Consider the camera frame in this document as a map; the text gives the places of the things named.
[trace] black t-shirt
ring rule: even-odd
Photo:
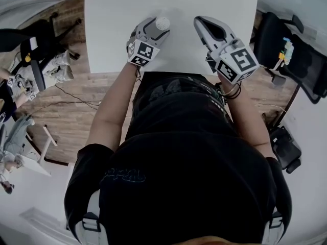
[[[5,101],[5,104],[0,109],[0,115],[5,113],[6,116],[4,121],[7,121],[11,117],[11,115],[16,111],[17,107],[12,100],[12,97],[9,93],[9,87],[6,82],[2,83],[2,85],[0,86],[0,99],[3,99]]]
[[[288,191],[280,165],[238,136],[212,91],[178,80],[137,100],[115,153],[99,144],[78,152],[65,197],[73,233],[100,188],[109,244],[174,244],[207,235],[261,243],[277,191]]]

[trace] white table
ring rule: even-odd
[[[142,20],[165,16],[171,33],[144,71],[178,71],[212,75],[204,61],[207,49],[193,19],[210,16],[228,24],[249,43],[257,0],[85,0],[86,44],[90,71],[121,71],[127,61],[126,41]]]

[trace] white ball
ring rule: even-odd
[[[167,30],[170,26],[170,21],[168,18],[165,18],[165,17],[160,17],[157,19],[157,21],[155,22],[155,26],[161,30],[161,31],[164,31],[164,30]]]

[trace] shoe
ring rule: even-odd
[[[58,72],[53,76],[58,83],[63,83],[65,81],[71,81],[74,79],[72,69],[67,65],[61,65],[60,70],[58,70]]]
[[[66,50],[66,52],[56,55],[52,60],[51,63],[53,66],[59,66],[59,65],[70,65],[71,64],[71,57],[69,56],[69,51]]]

